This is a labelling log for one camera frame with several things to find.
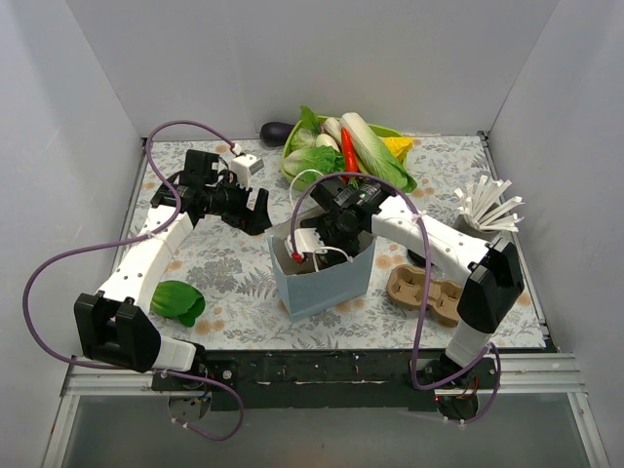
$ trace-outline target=green basket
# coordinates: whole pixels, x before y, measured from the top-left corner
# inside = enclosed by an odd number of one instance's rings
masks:
[[[319,115],[318,117],[319,117],[319,120],[321,121],[321,123],[323,123],[323,122],[325,122],[326,120],[329,119],[329,117],[327,115]],[[388,129],[387,127],[381,127],[380,125],[369,124],[369,127],[380,138],[402,137],[403,136],[399,132],[397,132],[396,130]],[[286,140],[286,144],[284,145],[284,151],[282,151],[282,162],[280,164],[280,169],[282,170],[282,174],[288,180],[288,182],[292,182],[293,181],[294,175],[289,174],[284,169],[284,160],[288,157],[289,154],[291,154],[293,152],[291,150],[291,139],[293,139],[293,135],[296,134],[297,131],[300,128],[301,128],[301,121],[299,120],[294,125],[294,128],[292,129],[291,134],[289,135],[289,139]],[[305,188],[308,185],[309,185],[309,183],[305,183],[303,180],[298,180],[294,184],[294,188],[296,190],[303,191],[303,190],[305,190]]]

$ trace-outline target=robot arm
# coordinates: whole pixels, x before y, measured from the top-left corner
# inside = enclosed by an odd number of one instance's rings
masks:
[[[258,190],[253,210],[247,207],[251,176],[262,168],[252,155],[232,160],[218,171],[218,156],[189,150],[179,183],[182,209],[163,232],[134,244],[96,294],[81,294],[74,315],[85,356],[126,369],[189,371],[199,345],[161,336],[149,321],[151,299],[176,250],[205,215],[221,218],[250,235],[271,226],[268,192]],[[151,201],[139,235],[155,230],[175,212],[173,194],[162,185]]]
[[[302,253],[332,246],[353,256],[359,251],[358,235],[365,230],[424,256],[422,234],[405,201],[379,183],[367,182],[356,189],[329,179],[317,185],[311,196],[326,213],[303,220],[302,228],[295,231]],[[430,216],[422,220],[432,262],[463,286],[457,307],[461,320],[440,360],[443,373],[452,374],[479,355],[516,302],[524,290],[522,269],[518,251],[509,241],[498,239],[490,245]],[[292,250],[290,238],[287,249]],[[345,261],[332,251],[319,257],[325,267]]]

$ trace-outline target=gray wall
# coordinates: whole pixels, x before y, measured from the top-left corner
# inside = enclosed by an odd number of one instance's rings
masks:
[[[624,464],[624,3],[561,0],[491,133],[526,198],[521,239],[549,328],[574,351]]]
[[[0,466],[39,466],[66,366],[41,351],[21,290],[46,258],[119,238],[140,140],[62,0],[0,0]],[[58,264],[35,285],[36,325],[78,351],[73,301],[112,252]]]
[[[141,135],[184,117],[253,137],[303,103],[400,130],[488,130],[557,0],[67,3]]]

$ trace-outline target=leafy green vegetable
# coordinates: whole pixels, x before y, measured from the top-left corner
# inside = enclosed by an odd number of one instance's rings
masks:
[[[301,106],[301,128],[310,130],[316,135],[321,133],[321,121],[319,117],[305,105]]]
[[[206,300],[202,294],[181,281],[164,281],[156,287],[151,310],[166,319],[178,319],[186,327],[193,327],[202,315]]]
[[[316,146],[316,135],[308,129],[299,129],[296,134],[292,136],[291,150],[296,151],[301,148],[311,148]]]
[[[406,168],[359,114],[344,114],[340,126],[349,131],[353,148],[369,173],[388,180],[404,192],[412,192],[416,188],[416,182]]]
[[[293,176],[306,169],[316,169],[323,174],[344,171],[344,158],[331,146],[319,146],[297,149],[284,160],[284,170]],[[299,179],[311,183],[317,177],[318,174],[306,173]]]

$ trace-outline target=red chili pepper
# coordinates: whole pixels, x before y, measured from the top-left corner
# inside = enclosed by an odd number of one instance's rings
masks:
[[[342,132],[340,133],[340,136],[342,139],[344,170],[347,173],[356,173],[358,172],[358,162],[355,160],[355,150],[353,149],[353,143],[351,142],[351,136],[349,135],[349,131],[342,127]]]

